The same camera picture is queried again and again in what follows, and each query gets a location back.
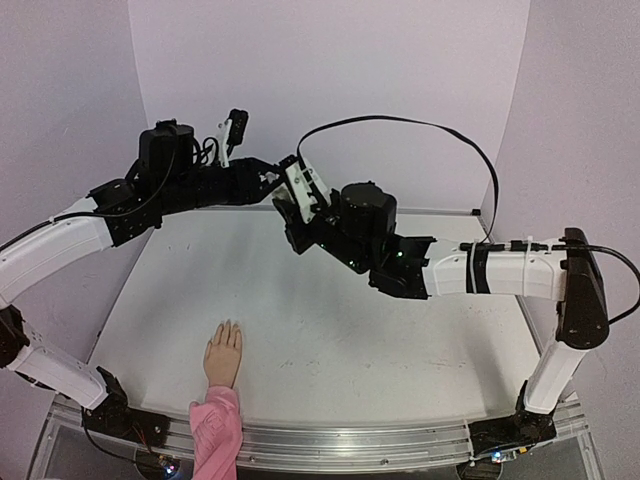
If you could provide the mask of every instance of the finger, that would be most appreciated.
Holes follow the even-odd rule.
[[[218,325],[218,329],[216,330],[216,335],[213,337],[213,344],[220,345],[220,339],[222,338],[222,328],[224,327],[224,323]]]
[[[242,352],[242,331],[238,328],[233,346],[239,352]]]
[[[222,345],[229,344],[229,335],[231,334],[231,320],[227,320],[227,323],[224,324],[224,328],[222,329],[222,339],[220,343]]]

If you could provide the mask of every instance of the human hand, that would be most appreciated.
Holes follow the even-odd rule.
[[[204,372],[210,387],[232,388],[242,359],[242,332],[231,320],[221,323],[204,354]]]

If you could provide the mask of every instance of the black band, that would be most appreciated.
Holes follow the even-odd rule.
[[[471,254],[473,252],[473,268],[471,265]],[[475,250],[467,252],[467,293],[491,293],[487,282],[487,260],[489,249],[483,248],[481,244],[476,244]],[[473,281],[475,279],[476,290],[473,291]]]

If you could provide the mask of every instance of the wall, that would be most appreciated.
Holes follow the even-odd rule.
[[[122,176],[146,128],[127,4],[3,2],[0,242]],[[140,243],[89,257],[18,299],[30,323],[86,359]],[[0,371],[0,477],[23,478],[52,395]]]
[[[308,130],[370,113],[460,129],[495,158],[511,103],[528,0],[135,0],[129,5],[150,123],[213,132],[251,120],[238,155],[276,162]],[[443,132],[373,122],[310,139],[327,185],[375,180],[404,207],[479,208],[480,158]]]
[[[520,72],[498,156],[502,180],[496,237],[558,237],[580,226],[594,244],[640,265],[640,5],[532,2]],[[485,215],[490,212],[485,198]],[[638,295],[615,260],[600,258],[609,311]],[[529,301],[549,332],[554,311]],[[640,315],[612,328],[575,383],[607,478],[636,478],[640,431]]]

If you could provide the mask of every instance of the pink sweater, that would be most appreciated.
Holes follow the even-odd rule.
[[[227,387],[209,387],[205,403],[193,402],[189,423],[195,443],[193,480],[235,480],[242,445],[238,395]]]

